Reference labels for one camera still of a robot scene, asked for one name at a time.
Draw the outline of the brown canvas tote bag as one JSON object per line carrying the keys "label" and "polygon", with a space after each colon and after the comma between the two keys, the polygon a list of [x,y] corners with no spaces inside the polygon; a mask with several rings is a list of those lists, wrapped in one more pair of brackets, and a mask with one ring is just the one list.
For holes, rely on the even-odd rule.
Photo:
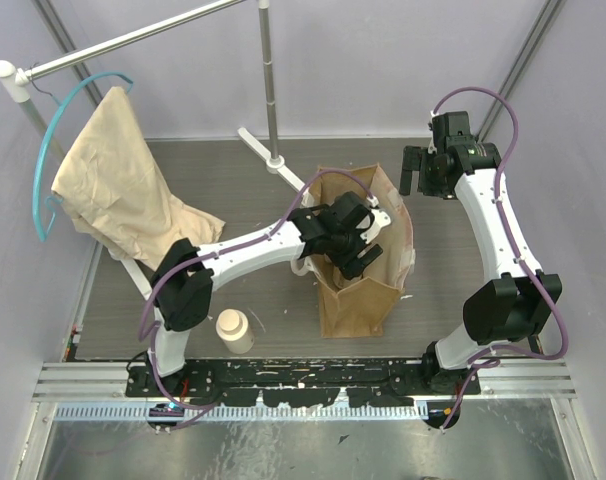
{"label": "brown canvas tote bag", "polygon": [[404,292],[415,261],[413,225],[397,188],[380,165],[354,170],[320,168],[305,186],[298,207],[331,204],[348,191],[374,197],[392,223],[376,238],[383,254],[364,273],[346,280],[325,256],[293,262],[293,270],[309,267],[318,282],[321,334],[325,338],[380,336],[383,323]]}

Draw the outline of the beige bottle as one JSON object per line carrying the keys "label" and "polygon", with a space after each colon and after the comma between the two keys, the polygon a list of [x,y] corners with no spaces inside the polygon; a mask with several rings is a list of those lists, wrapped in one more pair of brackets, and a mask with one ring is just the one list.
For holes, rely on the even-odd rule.
{"label": "beige bottle", "polygon": [[233,354],[248,353],[254,346],[254,334],[247,316],[236,309],[226,309],[217,317],[216,333]]}

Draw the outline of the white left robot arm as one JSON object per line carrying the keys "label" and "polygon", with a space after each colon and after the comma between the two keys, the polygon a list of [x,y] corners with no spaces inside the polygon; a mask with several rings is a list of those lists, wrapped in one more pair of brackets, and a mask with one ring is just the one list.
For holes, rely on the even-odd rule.
{"label": "white left robot arm", "polygon": [[151,279],[146,310],[156,308],[148,357],[148,385],[161,396],[177,393],[189,334],[209,314],[213,293],[255,271],[313,255],[327,257],[347,280],[353,280],[382,255],[376,238],[392,223],[374,197],[348,191],[331,204],[293,208],[263,230],[228,241],[194,246],[184,238],[168,250]]}

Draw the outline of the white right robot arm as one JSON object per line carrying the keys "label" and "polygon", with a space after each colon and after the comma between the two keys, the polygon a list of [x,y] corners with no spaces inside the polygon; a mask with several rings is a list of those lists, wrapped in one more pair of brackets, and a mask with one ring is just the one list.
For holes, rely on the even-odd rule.
{"label": "white right robot arm", "polygon": [[508,198],[501,156],[492,143],[480,143],[465,111],[435,115],[427,147],[407,146],[399,192],[458,200],[467,214],[481,253],[484,284],[462,309],[462,324],[431,343],[423,354],[421,380],[442,394],[471,357],[510,349],[541,332],[558,301],[562,283],[540,263],[526,260],[529,247]]}

